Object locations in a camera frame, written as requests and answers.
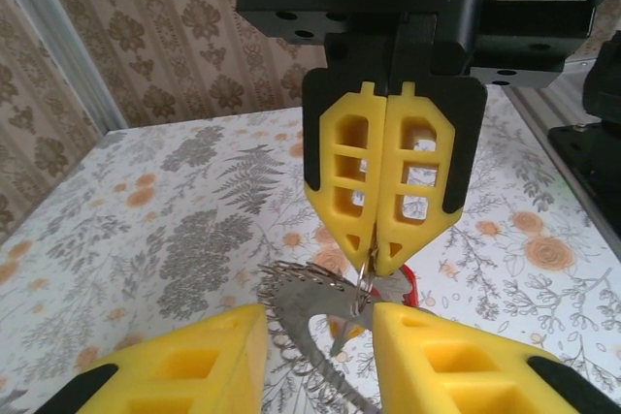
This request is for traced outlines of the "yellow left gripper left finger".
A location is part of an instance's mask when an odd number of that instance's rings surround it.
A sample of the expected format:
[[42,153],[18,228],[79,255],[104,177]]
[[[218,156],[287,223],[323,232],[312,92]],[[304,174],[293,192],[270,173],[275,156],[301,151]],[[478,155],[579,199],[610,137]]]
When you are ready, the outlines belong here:
[[258,413],[263,305],[243,305],[115,351],[48,401],[50,413]]

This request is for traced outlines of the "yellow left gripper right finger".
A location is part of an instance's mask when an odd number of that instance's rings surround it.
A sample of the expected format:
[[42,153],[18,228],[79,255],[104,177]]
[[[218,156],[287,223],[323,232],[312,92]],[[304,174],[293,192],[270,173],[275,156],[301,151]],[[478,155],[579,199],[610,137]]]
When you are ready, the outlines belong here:
[[617,413],[612,399],[539,348],[396,303],[374,307],[385,413]]

